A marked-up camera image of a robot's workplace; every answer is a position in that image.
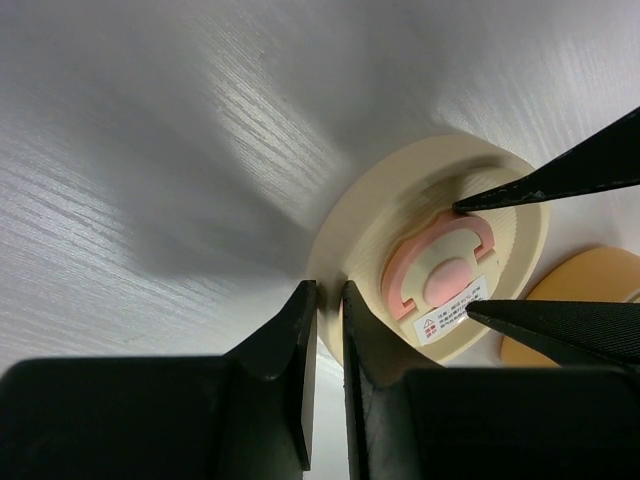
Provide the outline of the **orange lunch bowl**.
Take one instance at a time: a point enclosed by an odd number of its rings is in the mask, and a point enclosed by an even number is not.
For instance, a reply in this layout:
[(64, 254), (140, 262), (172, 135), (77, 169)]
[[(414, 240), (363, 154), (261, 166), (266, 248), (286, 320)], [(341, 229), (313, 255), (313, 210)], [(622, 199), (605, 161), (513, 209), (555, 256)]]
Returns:
[[(542, 278), (526, 300), (610, 302), (639, 304), (639, 255), (628, 250), (598, 246), (565, 260)], [(597, 334), (596, 345), (604, 347), (605, 327), (595, 320), (580, 324), (584, 332)], [(501, 360), (506, 367), (556, 367), (547, 354), (504, 336)]]

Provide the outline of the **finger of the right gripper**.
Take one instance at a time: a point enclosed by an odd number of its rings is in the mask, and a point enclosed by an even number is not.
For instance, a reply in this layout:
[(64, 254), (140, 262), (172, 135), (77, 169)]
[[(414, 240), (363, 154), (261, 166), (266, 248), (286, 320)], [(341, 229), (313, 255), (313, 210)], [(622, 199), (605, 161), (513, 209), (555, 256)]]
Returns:
[(639, 110), (634, 109), (524, 177), (456, 201), (457, 213), (584, 196), (639, 184)]
[(636, 303), (486, 300), (466, 313), (563, 367), (639, 366)]

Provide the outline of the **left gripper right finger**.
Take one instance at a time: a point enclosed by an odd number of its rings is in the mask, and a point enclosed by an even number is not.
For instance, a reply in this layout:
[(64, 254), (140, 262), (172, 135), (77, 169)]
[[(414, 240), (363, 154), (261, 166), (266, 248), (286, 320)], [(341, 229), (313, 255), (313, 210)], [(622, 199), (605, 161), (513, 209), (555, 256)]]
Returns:
[(639, 366), (445, 367), (342, 293), (354, 479), (635, 479)]

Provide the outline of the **cream lid pink handle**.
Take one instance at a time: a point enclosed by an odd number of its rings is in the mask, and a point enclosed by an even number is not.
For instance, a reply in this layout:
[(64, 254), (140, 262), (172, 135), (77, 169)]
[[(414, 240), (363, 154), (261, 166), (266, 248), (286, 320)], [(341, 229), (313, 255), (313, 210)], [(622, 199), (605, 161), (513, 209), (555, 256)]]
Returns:
[(343, 357), (347, 281), (382, 323), (433, 361), (448, 362), (484, 337), (487, 328), (465, 306), (520, 295), (542, 253), (549, 209), (458, 214), (452, 206), (531, 172), (522, 158), (457, 134), (415, 142), (361, 176), (327, 216), (307, 265), (322, 292), (318, 332), (331, 355)]

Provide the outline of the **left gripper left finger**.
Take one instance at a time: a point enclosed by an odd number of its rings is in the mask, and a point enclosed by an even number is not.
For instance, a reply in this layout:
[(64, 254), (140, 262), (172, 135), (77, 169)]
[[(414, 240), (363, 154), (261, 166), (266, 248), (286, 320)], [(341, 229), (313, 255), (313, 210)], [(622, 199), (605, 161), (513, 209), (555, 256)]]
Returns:
[(222, 355), (40, 358), (1, 378), (5, 479), (300, 479), (317, 287)]

